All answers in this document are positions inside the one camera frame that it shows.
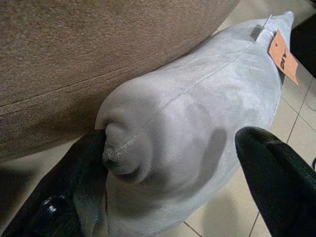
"suede fabric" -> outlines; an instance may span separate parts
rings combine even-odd
[[[0,162],[93,128],[118,85],[187,53],[239,0],[1,0]]]
[[[268,54],[279,29],[289,45],[293,13],[246,21],[189,55],[130,80],[103,102],[110,237],[151,237],[210,200],[239,167],[235,134],[268,129],[282,92]]]

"upholstered fabric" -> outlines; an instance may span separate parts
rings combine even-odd
[[[110,237],[151,237],[184,221],[239,166],[235,134],[269,128],[282,92],[268,49],[279,29],[289,45],[293,13],[246,21],[102,104]]]
[[[118,85],[187,53],[238,0],[1,0],[0,162],[92,128]]]

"floor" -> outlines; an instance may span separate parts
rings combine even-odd
[[[277,15],[288,10],[294,12],[294,25],[297,25],[311,16],[315,9],[309,0],[241,0],[218,30],[241,21],[265,18],[270,14]],[[297,78],[300,87],[289,79],[284,82],[284,92],[271,132],[311,164],[316,157],[316,80],[302,65],[299,65]],[[0,206],[0,234],[19,209],[20,206],[16,204],[22,205],[38,181],[73,143],[74,141],[0,165],[0,203],[6,203]],[[183,224],[159,235],[270,236],[241,170],[212,201],[199,208]]]

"gray pillow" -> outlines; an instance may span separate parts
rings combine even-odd
[[[235,133],[268,129],[281,97],[268,54],[279,29],[287,45],[293,13],[246,21],[191,54],[128,81],[103,102],[104,164],[111,237],[154,236],[183,222],[239,168]]]

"price tag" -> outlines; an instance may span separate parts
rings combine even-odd
[[[284,38],[279,30],[276,32],[276,36],[271,42],[269,54],[276,66],[298,85],[296,78],[298,63],[288,50]]]

